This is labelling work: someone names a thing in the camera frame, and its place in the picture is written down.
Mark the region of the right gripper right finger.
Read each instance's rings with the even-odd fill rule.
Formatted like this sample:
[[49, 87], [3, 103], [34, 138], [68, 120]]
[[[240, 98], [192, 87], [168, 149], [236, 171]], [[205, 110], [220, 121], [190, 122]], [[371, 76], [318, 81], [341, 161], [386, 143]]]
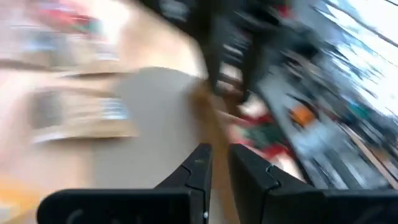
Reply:
[[398, 190], [318, 189], [242, 144], [228, 163], [240, 224], [398, 224]]

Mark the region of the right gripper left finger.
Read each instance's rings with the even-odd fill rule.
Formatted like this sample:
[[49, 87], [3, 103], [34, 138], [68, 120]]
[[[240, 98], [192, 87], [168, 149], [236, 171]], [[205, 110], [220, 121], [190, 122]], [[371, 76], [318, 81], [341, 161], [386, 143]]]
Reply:
[[153, 189], [64, 189], [40, 202], [38, 224], [208, 224], [213, 153], [195, 150]]

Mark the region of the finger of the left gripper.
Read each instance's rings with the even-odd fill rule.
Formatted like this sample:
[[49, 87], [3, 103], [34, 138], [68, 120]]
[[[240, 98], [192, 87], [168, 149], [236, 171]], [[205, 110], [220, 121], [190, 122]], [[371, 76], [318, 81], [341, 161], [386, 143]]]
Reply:
[[215, 18], [211, 24], [208, 41], [208, 79], [213, 93], [218, 91], [217, 82], [223, 51], [224, 25], [222, 18]]
[[253, 35], [251, 44], [244, 55], [244, 101], [249, 99], [251, 92], [256, 88], [260, 74], [258, 68], [262, 61], [262, 43], [262, 35]]

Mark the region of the red strawberry tea packet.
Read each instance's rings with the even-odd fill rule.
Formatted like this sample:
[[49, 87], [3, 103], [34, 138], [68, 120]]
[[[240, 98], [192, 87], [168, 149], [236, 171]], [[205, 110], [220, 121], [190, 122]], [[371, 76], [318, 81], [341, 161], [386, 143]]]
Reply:
[[28, 0], [31, 17], [55, 30], [99, 35], [101, 21], [80, 0]]
[[267, 160], [277, 156], [292, 156], [287, 138], [270, 114], [258, 118], [232, 117], [228, 136], [232, 143], [242, 144]]

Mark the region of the yellow mango tea packet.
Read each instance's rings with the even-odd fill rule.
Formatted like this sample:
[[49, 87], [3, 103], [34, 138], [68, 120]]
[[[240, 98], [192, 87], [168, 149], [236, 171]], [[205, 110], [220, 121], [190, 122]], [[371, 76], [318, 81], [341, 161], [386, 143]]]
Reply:
[[30, 215], [42, 197], [43, 192], [39, 189], [0, 175], [0, 224], [16, 222]]

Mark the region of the grey round mat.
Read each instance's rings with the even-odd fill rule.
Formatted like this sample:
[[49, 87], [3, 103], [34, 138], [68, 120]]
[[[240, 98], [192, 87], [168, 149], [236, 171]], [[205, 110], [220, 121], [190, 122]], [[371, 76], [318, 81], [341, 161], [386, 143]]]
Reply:
[[93, 186], [153, 188], [199, 145], [190, 94], [202, 79], [178, 70], [146, 67], [123, 78], [115, 92], [137, 136], [95, 141]]

